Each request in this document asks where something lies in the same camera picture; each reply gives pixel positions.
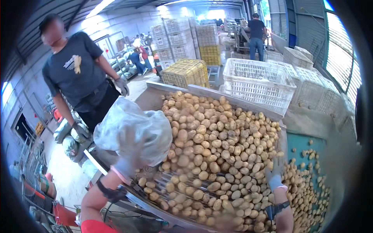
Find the wristwatch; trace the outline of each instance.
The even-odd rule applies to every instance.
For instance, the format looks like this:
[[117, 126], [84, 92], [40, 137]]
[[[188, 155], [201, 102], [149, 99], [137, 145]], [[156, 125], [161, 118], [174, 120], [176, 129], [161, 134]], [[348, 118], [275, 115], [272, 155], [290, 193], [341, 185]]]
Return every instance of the wristwatch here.
[[120, 185], [116, 190], [112, 190], [105, 188], [100, 180], [98, 180], [96, 184], [98, 189], [103, 193], [104, 197], [109, 199], [111, 203], [116, 203], [117, 201], [123, 199], [127, 194], [127, 190], [122, 185]]
[[270, 205], [266, 207], [268, 219], [273, 220], [276, 214], [280, 213], [283, 209], [285, 209], [288, 206], [290, 206], [290, 202], [285, 201], [284, 203], [278, 205]]

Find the hand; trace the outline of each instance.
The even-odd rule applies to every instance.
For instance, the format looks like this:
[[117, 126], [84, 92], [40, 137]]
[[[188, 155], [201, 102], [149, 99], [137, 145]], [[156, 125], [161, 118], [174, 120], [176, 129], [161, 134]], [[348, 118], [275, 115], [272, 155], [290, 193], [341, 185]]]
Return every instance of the hand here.
[[147, 161], [140, 158], [141, 150], [144, 147], [144, 138], [137, 138], [133, 128], [128, 128], [123, 134], [128, 140], [124, 145], [125, 148], [117, 151], [119, 159], [116, 164], [111, 166], [111, 169], [124, 183], [129, 185], [135, 175], [135, 170], [143, 168]]
[[127, 83], [125, 83], [121, 78], [115, 80], [115, 84], [120, 88], [123, 96], [129, 95], [129, 88]]
[[81, 126], [79, 126], [78, 123], [74, 122], [72, 128], [76, 131], [79, 138], [82, 138], [87, 141], [91, 138], [91, 135], [87, 133]]
[[282, 172], [283, 165], [284, 165], [283, 156], [279, 157], [279, 158], [275, 156], [274, 159], [273, 159], [272, 172], [271, 172], [271, 170], [269, 170], [268, 167], [266, 167], [266, 169], [264, 170], [265, 174], [266, 174], [267, 182], [268, 182], [269, 187], [271, 188], [272, 192], [276, 188], [278, 188], [280, 186], [283, 186], [283, 184], [281, 182], [281, 176], [282, 176], [282, 173], [283, 173]]

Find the jeans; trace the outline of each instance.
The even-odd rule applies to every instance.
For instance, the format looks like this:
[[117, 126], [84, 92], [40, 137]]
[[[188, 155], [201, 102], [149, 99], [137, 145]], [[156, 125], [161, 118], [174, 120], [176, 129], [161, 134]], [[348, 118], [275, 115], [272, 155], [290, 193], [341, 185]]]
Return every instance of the jeans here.
[[263, 61], [264, 44], [263, 40], [253, 37], [250, 39], [250, 60], [255, 60], [255, 52], [258, 49], [259, 61]]

